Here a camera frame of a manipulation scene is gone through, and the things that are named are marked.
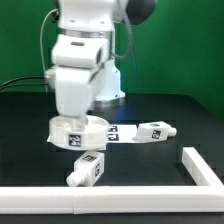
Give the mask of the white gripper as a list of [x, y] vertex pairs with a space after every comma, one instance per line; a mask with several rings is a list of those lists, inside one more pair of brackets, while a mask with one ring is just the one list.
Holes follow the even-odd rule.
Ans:
[[88, 123], [87, 110], [102, 89], [102, 72], [96, 69], [58, 67], [55, 76], [56, 107], [60, 115], [80, 117], [78, 127]]

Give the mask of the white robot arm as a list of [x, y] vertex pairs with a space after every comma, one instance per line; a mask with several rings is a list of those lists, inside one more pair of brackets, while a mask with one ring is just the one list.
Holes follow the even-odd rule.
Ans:
[[157, 0], [58, 0], [60, 34], [52, 50], [60, 115], [84, 128], [96, 101], [123, 98], [115, 67], [116, 23], [144, 22]]

